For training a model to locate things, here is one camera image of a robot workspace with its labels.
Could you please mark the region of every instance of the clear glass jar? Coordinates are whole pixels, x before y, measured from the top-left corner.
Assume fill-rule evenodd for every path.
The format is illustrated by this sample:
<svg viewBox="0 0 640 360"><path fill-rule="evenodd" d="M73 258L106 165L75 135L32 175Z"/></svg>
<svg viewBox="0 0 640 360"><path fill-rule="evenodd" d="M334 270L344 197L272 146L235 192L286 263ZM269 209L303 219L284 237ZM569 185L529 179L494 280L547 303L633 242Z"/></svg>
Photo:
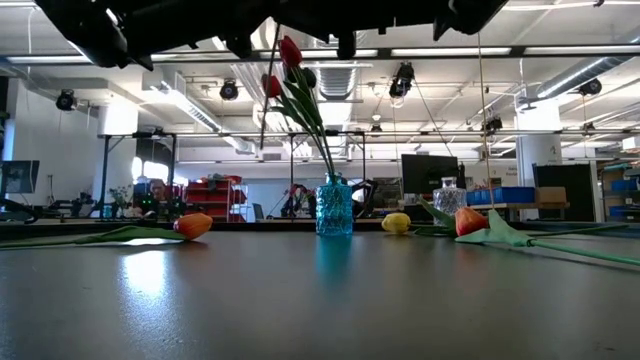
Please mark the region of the clear glass jar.
<svg viewBox="0 0 640 360"><path fill-rule="evenodd" d="M433 191L433 206L445 214L455 215L458 209L467 206L467 191L456 187L455 177L442 178L442 188ZM434 219L435 225L444 225Z"/></svg>
<svg viewBox="0 0 640 360"><path fill-rule="evenodd" d="M342 174L316 190L316 233L322 236L348 236L353 233L351 186L342 184Z"/></svg>

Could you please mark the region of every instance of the blue bin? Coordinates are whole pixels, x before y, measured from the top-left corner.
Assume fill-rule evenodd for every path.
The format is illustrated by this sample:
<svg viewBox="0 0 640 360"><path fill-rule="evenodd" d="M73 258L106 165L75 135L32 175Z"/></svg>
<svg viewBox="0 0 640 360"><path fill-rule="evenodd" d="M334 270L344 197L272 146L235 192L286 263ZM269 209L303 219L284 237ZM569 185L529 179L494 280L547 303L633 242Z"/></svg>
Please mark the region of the blue bin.
<svg viewBox="0 0 640 360"><path fill-rule="evenodd" d="M638 190L638 182L633 180L615 180L611 182L612 191L634 191Z"/></svg>
<svg viewBox="0 0 640 360"><path fill-rule="evenodd" d="M609 206L609 216L624 216L624 210L627 207L625 205Z"/></svg>
<svg viewBox="0 0 640 360"><path fill-rule="evenodd" d="M493 201L496 204L532 204L536 202L536 189L533 187L503 186L493 189ZM469 205L491 204L488 189L475 190L467 194Z"/></svg>
<svg viewBox="0 0 640 360"><path fill-rule="evenodd" d="M489 202L484 202L483 200L483 191L487 193L487 196L489 195L489 192L486 190L474 190L467 192L467 205L472 206L488 204Z"/></svg>

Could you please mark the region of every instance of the desk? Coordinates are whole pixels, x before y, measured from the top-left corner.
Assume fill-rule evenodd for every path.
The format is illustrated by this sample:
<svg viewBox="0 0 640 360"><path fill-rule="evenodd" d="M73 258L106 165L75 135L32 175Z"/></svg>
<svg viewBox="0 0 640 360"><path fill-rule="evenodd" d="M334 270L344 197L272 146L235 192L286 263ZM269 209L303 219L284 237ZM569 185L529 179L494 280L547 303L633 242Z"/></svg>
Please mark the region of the desk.
<svg viewBox="0 0 640 360"><path fill-rule="evenodd" d="M545 240L640 257L638 239ZM640 352L638 269L545 249L382 232L332 241L238 231L181 245L2 251L0 268L7 360L596 360Z"/></svg>
<svg viewBox="0 0 640 360"><path fill-rule="evenodd" d="M547 210L560 210L560 218L564 219L564 210L569 207L569 203L540 203L540 204L512 204L512 203L500 203L500 204L486 204L486 205L472 205L470 208L474 210L490 210L490 209L504 209L507 211L508 221L517 221L520 219L519 210L528 209L547 209Z"/></svg>

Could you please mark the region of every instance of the cardboard box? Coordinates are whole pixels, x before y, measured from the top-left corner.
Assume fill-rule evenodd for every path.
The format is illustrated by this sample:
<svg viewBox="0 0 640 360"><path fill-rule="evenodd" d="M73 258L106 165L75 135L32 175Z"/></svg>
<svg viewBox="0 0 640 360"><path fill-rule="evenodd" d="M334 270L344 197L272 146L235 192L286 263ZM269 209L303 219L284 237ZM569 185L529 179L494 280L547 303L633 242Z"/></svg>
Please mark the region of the cardboard box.
<svg viewBox="0 0 640 360"><path fill-rule="evenodd" d="M567 190L564 186L536 188L536 203L566 203Z"/></svg>

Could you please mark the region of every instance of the orange tulip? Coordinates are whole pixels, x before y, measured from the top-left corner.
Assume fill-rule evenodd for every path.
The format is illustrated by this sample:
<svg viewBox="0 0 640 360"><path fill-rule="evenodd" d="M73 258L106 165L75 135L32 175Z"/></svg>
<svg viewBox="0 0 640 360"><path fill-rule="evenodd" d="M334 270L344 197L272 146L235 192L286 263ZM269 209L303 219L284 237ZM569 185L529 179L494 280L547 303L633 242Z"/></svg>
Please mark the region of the orange tulip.
<svg viewBox="0 0 640 360"><path fill-rule="evenodd" d="M489 221L470 207L463 207L456 211L456 233L458 236L489 227Z"/></svg>
<svg viewBox="0 0 640 360"><path fill-rule="evenodd" d="M213 219L202 213L185 215L173 223L173 230L184 235L187 240L202 236L211 229Z"/></svg>
<svg viewBox="0 0 640 360"><path fill-rule="evenodd" d="M288 36L285 36L284 39L280 41L280 58L282 58L282 62L289 68L299 66L302 62L300 49L298 49L296 43Z"/></svg>

